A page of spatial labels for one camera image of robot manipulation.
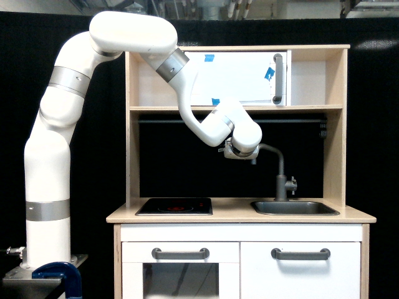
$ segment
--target oven door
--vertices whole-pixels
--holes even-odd
[[[238,242],[124,242],[123,299],[239,299]]]

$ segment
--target drawer handle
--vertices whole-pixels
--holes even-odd
[[[275,248],[271,252],[272,258],[278,260],[328,260],[331,252],[323,248],[320,252],[281,252]]]
[[[162,252],[154,248],[151,254],[157,260],[204,260],[209,257],[209,250],[202,248],[199,252]]]
[[[280,104],[282,100],[282,73],[284,69],[281,54],[276,54],[273,59],[276,63],[276,95],[273,97],[273,103],[277,105]]]

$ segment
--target ceiling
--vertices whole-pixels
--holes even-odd
[[[166,19],[267,20],[397,17],[398,0],[0,0],[0,11],[80,14],[104,11]]]

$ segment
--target gray faucet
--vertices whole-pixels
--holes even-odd
[[[287,177],[284,175],[284,156],[281,151],[270,145],[265,145],[264,143],[259,144],[259,149],[272,151],[276,153],[279,157],[279,174],[276,178],[276,198],[275,201],[289,201],[287,198],[287,191],[292,191],[292,194],[297,189],[297,181],[294,177],[290,181],[287,181]]]

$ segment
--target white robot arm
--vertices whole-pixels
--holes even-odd
[[[108,11],[62,47],[24,153],[28,267],[70,260],[69,143],[94,68],[122,51],[140,53],[174,88],[182,119],[207,145],[218,146],[233,132],[238,156],[257,149],[261,129],[239,102],[221,102],[202,123],[194,117],[196,67],[176,44],[176,30],[164,19]]]

